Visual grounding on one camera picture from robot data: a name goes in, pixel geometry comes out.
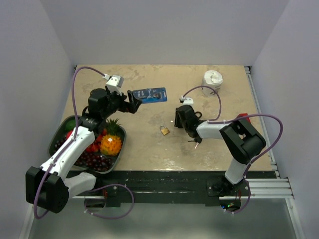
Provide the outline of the orange spiky fruit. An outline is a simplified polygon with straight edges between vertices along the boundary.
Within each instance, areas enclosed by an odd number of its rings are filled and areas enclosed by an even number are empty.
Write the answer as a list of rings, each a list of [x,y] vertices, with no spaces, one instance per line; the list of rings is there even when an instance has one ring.
[[[107,156],[116,156],[122,149],[122,140],[117,135],[106,135],[103,137],[100,152]]]

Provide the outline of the purple grapes bunch front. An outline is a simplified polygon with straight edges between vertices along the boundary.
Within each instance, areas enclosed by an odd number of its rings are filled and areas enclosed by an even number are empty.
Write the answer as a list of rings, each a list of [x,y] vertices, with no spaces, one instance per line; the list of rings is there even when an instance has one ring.
[[[111,158],[100,153],[84,152],[74,163],[75,166],[85,167],[98,172],[106,172],[113,166]]]

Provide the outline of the brass padlock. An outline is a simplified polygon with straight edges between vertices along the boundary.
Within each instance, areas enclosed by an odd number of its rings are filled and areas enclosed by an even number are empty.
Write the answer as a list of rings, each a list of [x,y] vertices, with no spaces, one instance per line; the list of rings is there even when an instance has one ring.
[[[167,135],[170,133],[169,129],[165,125],[161,125],[159,128],[163,135]]]

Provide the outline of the white paper roll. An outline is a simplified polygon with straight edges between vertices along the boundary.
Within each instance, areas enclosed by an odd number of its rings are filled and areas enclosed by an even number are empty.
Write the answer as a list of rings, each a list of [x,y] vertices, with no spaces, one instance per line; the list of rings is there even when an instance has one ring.
[[[222,83],[223,83],[223,78],[218,71],[208,70],[204,73],[204,76],[202,79],[203,86],[211,87],[216,92],[218,92],[221,88]],[[212,97],[215,94],[213,90],[206,87],[202,87],[202,91],[207,97]]]

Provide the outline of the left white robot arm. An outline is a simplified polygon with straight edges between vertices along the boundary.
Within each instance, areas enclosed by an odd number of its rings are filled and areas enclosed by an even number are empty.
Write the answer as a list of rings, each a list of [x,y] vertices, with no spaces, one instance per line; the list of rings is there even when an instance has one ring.
[[[67,178],[72,166],[85,149],[106,126],[106,119],[116,111],[136,113],[142,101],[132,91],[127,95],[94,89],[88,98],[88,106],[82,116],[76,116],[76,126],[62,146],[40,167],[30,167],[25,174],[26,201],[35,208],[41,207],[59,213],[68,200],[88,191],[99,195],[103,191],[102,181],[95,175],[82,172]]]

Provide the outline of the red apple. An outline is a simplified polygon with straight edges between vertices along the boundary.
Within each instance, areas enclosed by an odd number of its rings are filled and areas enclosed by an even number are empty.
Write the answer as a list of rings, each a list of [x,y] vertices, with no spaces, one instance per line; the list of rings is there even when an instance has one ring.
[[[70,135],[72,134],[72,130],[71,131],[69,131],[69,132],[67,132],[67,134],[66,134],[66,139],[68,139],[69,137],[70,137]]]

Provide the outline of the bunch of black keys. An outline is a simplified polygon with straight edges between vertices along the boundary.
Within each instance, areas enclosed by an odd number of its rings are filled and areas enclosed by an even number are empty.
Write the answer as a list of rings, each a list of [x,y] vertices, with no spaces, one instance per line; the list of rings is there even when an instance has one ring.
[[[201,144],[202,139],[192,139],[192,140],[189,140],[188,142],[194,142],[195,143],[194,149],[197,149],[197,147]]]

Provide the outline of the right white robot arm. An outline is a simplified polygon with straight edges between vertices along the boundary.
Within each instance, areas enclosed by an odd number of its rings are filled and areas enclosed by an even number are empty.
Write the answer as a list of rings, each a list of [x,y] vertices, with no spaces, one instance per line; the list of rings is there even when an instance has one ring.
[[[210,186],[218,196],[232,196],[239,191],[248,164],[266,147],[264,137],[249,120],[236,118],[222,123],[201,120],[190,105],[175,109],[174,126],[183,128],[196,146],[203,139],[222,139],[226,143],[232,161],[221,179]]]

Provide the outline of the green lime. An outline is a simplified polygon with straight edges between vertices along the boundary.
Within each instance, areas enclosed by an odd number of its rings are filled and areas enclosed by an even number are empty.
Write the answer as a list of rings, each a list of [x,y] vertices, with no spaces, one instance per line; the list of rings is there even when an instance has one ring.
[[[76,120],[75,119],[72,119],[72,120],[68,121],[66,123],[66,125],[65,125],[66,132],[73,131],[75,126],[76,126]]]

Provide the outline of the red strawberries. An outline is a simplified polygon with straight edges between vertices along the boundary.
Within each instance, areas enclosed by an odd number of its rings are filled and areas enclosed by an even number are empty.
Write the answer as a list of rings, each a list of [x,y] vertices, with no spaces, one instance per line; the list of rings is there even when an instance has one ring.
[[[100,151],[100,145],[101,145],[101,142],[102,142],[102,139],[104,136],[106,136],[107,134],[107,129],[103,129],[102,132],[97,136],[97,138],[95,139],[95,141],[89,145],[85,151],[88,152],[88,153],[96,153],[96,152],[99,152]]]

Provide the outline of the red box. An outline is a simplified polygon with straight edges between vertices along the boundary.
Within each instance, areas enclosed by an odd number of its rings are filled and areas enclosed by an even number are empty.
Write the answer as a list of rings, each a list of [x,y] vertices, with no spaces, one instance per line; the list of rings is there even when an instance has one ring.
[[[248,116],[248,114],[247,114],[247,113],[240,113],[236,118],[245,117],[245,116]]]

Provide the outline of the blue blister card package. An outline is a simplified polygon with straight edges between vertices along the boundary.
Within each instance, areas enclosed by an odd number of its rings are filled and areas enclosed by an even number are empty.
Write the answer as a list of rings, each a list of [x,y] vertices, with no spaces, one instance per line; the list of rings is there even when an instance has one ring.
[[[143,104],[160,103],[167,101],[167,93],[165,87],[133,90],[133,95],[135,98],[141,100]]]

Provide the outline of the dark green fruit tray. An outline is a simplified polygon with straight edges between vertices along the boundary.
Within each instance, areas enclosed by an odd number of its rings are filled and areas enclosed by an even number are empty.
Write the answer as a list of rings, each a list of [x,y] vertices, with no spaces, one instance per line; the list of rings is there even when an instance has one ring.
[[[48,154],[52,156],[63,145],[75,127],[75,117],[70,116],[60,125],[50,146]],[[74,163],[83,171],[90,173],[108,173],[114,169],[124,147],[126,132],[118,119],[107,119],[103,131],[89,145]]]

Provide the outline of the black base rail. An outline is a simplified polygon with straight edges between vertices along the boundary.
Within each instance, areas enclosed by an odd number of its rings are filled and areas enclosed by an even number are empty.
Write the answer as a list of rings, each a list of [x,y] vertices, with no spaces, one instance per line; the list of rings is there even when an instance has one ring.
[[[81,196],[106,196],[107,207],[119,207],[122,203],[136,204],[202,204],[219,207],[229,204],[235,189],[225,193],[214,191],[221,181],[223,171],[112,171],[96,174],[94,192]]]

